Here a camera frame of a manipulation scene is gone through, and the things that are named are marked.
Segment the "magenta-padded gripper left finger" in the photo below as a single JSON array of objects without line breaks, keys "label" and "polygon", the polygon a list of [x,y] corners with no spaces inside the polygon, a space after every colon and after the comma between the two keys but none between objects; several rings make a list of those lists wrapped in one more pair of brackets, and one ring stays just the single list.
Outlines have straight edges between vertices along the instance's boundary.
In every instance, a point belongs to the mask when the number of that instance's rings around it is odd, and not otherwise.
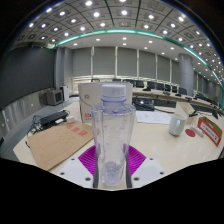
[{"label": "magenta-padded gripper left finger", "polygon": [[58,176],[81,187],[93,188],[96,165],[95,147],[91,146],[79,157],[69,158],[60,169]]}]

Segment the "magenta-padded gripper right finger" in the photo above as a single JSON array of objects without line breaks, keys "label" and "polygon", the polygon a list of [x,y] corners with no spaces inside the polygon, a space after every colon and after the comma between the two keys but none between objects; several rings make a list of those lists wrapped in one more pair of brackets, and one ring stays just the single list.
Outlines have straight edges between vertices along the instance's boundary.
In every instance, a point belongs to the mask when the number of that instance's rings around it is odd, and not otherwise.
[{"label": "magenta-padded gripper right finger", "polygon": [[146,157],[133,146],[127,154],[126,185],[140,188],[165,176],[161,165],[152,157]]}]

